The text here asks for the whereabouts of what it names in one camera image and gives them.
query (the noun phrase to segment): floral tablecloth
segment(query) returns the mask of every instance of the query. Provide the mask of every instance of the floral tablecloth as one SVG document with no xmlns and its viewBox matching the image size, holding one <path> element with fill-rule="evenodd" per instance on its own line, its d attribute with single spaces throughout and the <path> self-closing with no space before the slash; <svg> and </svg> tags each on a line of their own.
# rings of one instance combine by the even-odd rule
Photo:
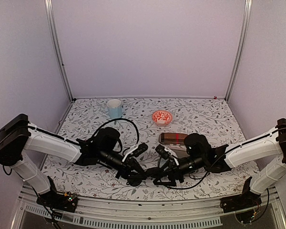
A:
<svg viewBox="0 0 286 229">
<path fill-rule="evenodd" d="M 87 139 L 104 122 L 109 120 L 106 102 L 109 99 L 79 99 L 73 105 L 59 132 L 61 136 L 75 140 Z M 121 99 L 123 117 L 131 119 L 140 131 L 140 142 L 149 149 L 137 158 L 144 169 L 155 167 L 158 154 L 155 147 L 163 132 L 200 133 L 207 137 L 212 146 L 234 144 L 245 138 L 224 100 L 210 99 Z M 152 121 L 156 110 L 172 113 L 173 121 L 166 127 L 159 127 Z M 136 140 L 135 130 L 130 123 L 121 121 L 108 124 L 121 133 L 123 147 L 132 146 Z M 148 179 L 138 187 L 126 185 L 126 180 L 115 178 L 116 171 L 100 165 L 81 167 L 64 159 L 48 156 L 43 173 L 51 176 L 59 191 L 77 192 L 81 196 L 122 200 L 182 200 L 210 198 L 240 193 L 244 181 L 258 172 L 254 161 L 242 164 L 232 171 L 210 174 L 193 189 L 172 190 L 155 186 Z M 205 173 L 200 169 L 191 177 L 199 178 Z M 197 181 L 185 177 L 179 187 L 188 187 Z"/>
</svg>

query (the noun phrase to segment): wire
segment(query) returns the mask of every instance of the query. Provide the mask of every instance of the wire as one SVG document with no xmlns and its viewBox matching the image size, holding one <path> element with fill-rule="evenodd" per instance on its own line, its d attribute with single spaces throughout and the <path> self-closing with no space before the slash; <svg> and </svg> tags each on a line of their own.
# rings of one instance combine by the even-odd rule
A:
<svg viewBox="0 0 286 229">
<path fill-rule="evenodd" d="M 190 187 L 171 187 L 171 186 L 165 186 L 167 188 L 170 188 L 170 189 L 175 189 L 175 190 L 187 190 L 187 189 L 191 189 L 191 188 L 194 188 L 196 186 L 198 186 L 210 173 L 207 171 L 205 173 L 205 175 L 200 179 L 200 181 L 198 181 L 196 184 L 194 184 L 193 186 L 190 186 Z"/>
<path fill-rule="evenodd" d="M 200 177 L 200 178 L 191 177 L 191 174 L 192 174 L 192 173 L 189 174 L 189 177 L 190 177 L 190 179 L 192 179 L 192 180 L 200 180 L 200 179 L 202 178 L 202 177 Z"/>
<path fill-rule="evenodd" d="M 131 124 L 134 126 L 134 128 L 135 128 L 135 130 L 136 130 L 136 133 L 137 133 L 137 142 L 136 142 L 136 143 L 138 143 L 138 142 L 139 142 L 139 139 L 140 139 L 138 127 L 136 126 L 136 124 L 135 124 L 133 121 L 131 121 L 131 120 L 127 119 L 127 118 L 115 118 L 115 119 L 112 119 L 112 120 L 110 120 L 110 121 L 108 121 L 108 122 L 106 122 L 106 123 L 103 123 L 99 128 L 97 128 L 97 130 L 96 130 L 96 131 L 93 133 L 93 135 L 87 140 L 87 142 L 91 142 L 91 141 L 93 140 L 94 136 L 96 135 L 96 133 L 97 133 L 102 127 L 104 127 L 105 125 L 107 125 L 107 124 L 109 124 L 109 123 L 112 123 L 112 122 L 115 122 L 115 121 L 120 121 L 120 120 L 127 121 L 127 122 L 131 123 Z"/>
<path fill-rule="evenodd" d="M 269 194 L 269 189 L 266 189 L 266 190 L 267 190 L 267 194 L 268 194 L 266 207 L 265 207 L 264 211 L 262 212 L 262 214 L 258 218 L 254 218 L 252 220 L 252 222 L 255 222 L 255 221 L 259 220 L 265 214 L 265 212 L 267 211 L 267 208 L 268 208 L 268 205 L 269 205 L 269 199 L 270 199 L 269 196 L 270 196 L 270 194 Z"/>
<path fill-rule="evenodd" d="M 277 130 L 273 131 L 272 134 L 274 134 L 274 133 L 276 133 L 276 132 L 278 132 L 278 131 L 281 131 L 281 130 L 286 130 L 286 127 L 281 128 L 281 129 L 277 129 Z"/>
<path fill-rule="evenodd" d="M 51 219 L 52 219 L 52 225 L 56 228 L 56 229 L 61 229 L 61 227 L 59 226 L 58 224 L 58 221 L 54 218 L 54 215 L 53 215 L 53 210 L 52 210 L 52 213 L 47 209 L 47 207 L 44 205 L 43 201 L 41 200 L 39 194 L 36 192 L 36 190 L 32 187 L 33 191 L 35 192 L 38 200 L 40 201 L 40 203 L 42 204 L 42 206 L 44 207 L 44 209 L 46 209 L 46 211 L 48 212 L 48 214 L 51 216 Z"/>
<path fill-rule="evenodd" d="M 129 150 L 129 149 L 130 149 L 130 147 L 128 147 L 128 148 L 126 148 L 126 149 L 124 149 L 124 151 L 123 151 L 122 155 L 123 155 L 123 156 L 125 156 L 125 152 L 126 152 L 127 150 Z"/>
<path fill-rule="evenodd" d="M 10 176 L 11 173 L 12 173 L 12 171 L 13 171 L 13 169 L 11 168 L 11 169 L 10 169 L 10 173 L 7 173 L 6 170 L 5 170 L 5 167 L 3 166 L 3 171 L 4 171 L 4 173 L 5 173 L 6 175 Z"/>
</svg>

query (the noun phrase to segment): white wall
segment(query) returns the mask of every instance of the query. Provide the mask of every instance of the white wall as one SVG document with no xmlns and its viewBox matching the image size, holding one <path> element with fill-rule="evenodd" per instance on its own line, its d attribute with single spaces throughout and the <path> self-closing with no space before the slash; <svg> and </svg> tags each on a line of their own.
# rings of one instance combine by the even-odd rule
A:
<svg viewBox="0 0 286 229">
<path fill-rule="evenodd" d="M 254 1 L 230 106 L 251 138 L 286 118 L 286 1 Z M 269 162 L 258 161 L 260 167 Z M 286 213 L 286 176 L 277 182 Z"/>
<path fill-rule="evenodd" d="M 244 7 L 244 0 L 53 1 L 74 97 L 224 97 Z"/>
<path fill-rule="evenodd" d="M 0 128 L 25 113 L 53 131 L 67 103 L 44 1 L 0 0 Z M 0 165 L 0 229 L 11 225 L 21 186 L 19 177 L 6 176 Z"/>
</svg>

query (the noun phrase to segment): red plate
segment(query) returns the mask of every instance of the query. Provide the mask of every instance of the red plate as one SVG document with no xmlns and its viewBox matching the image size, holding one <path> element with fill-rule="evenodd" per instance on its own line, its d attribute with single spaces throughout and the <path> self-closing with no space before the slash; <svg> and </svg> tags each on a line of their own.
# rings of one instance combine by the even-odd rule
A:
<svg viewBox="0 0 286 229">
<path fill-rule="evenodd" d="M 173 116 L 168 111 L 156 111 L 153 113 L 153 121 L 157 125 L 167 125 L 173 119 Z"/>
</svg>

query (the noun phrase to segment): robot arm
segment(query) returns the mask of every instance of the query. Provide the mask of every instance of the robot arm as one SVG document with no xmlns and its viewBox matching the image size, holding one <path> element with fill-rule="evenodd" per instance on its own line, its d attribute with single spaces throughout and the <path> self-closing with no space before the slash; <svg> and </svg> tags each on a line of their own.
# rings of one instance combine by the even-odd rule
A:
<svg viewBox="0 0 286 229">
<path fill-rule="evenodd" d="M 28 121 L 27 115 L 20 114 L 0 130 L 0 164 L 12 168 L 34 188 L 39 195 L 39 204 L 74 212 L 77 195 L 70 192 L 58 194 L 52 179 L 37 168 L 25 151 L 34 150 L 58 156 L 80 166 L 99 163 L 118 170 L 117 178 L 131 179 L 135 176 L 137 183 L 138 180 L 146 179 L 145 171 L 133 157 L 145 152 L 147 145 L 136 145 L 122 156 L 113 151 L 119 137 L 117 130 L 107 127 L 100 129 L 92 142 L 80 139 L 74 142 L 38 128 Z"/>
<path fill-rule="evenodd" d="M 286 119 L 278 120 L 276 127 L 238 145 L 211 148 L 206 137 L 199 134 L 188 135 L 184 139 L 184 145 L 189 156 L 178 159 L 179 163 L 174 162 L 173 158 L 168 160 L 165 163 L 167 169 L 161 168 L 154 184 L 176 186 L 175 180 L 182 183 L 185 174 L 202 167 L 208 172 L 222 173 L 245 162 L 276 155 L 261 172 L 246 180 L 241 195 L 222 199 L 221 207 L 224 211 L 260 204 L 260 195 L 286 174 Z M 163 159 L 169 159 L 169 155 L 172 155 L 161 145 L 156 148 L 156 152 Z M 170 181 L 161 182 L 163 177 L 167 177 Z"/>
</svg>

